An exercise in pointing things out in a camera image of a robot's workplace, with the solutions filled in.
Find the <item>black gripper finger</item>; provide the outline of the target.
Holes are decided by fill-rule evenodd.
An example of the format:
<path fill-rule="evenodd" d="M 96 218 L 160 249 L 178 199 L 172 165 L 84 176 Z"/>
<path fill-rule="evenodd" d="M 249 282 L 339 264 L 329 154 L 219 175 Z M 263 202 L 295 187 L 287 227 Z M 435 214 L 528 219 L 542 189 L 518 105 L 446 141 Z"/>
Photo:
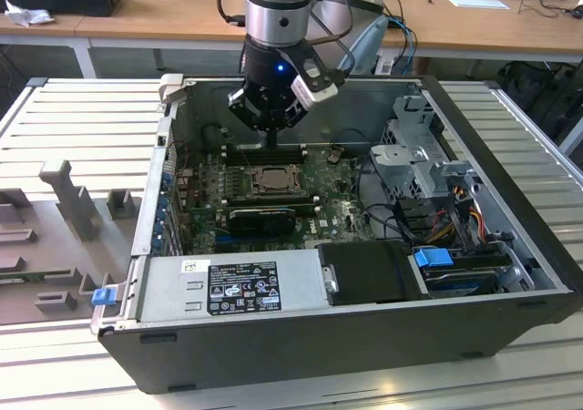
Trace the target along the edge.
<path fill-rule="evenodd" d="M 271 147 L 277 147 L 278 135 L 282 130 L 292 128 L 307 115 L 307 110 L 299 101 L 292 102 L 285 109 L 275 109 L 271 114 Z"/>
<path fill-rule="evenodd" d="M 271 105 L 264 87 L 242 86 L 228 94 L 228 108 L 247 128 L 263 132 L 264 147 L 272 148 Z"/>

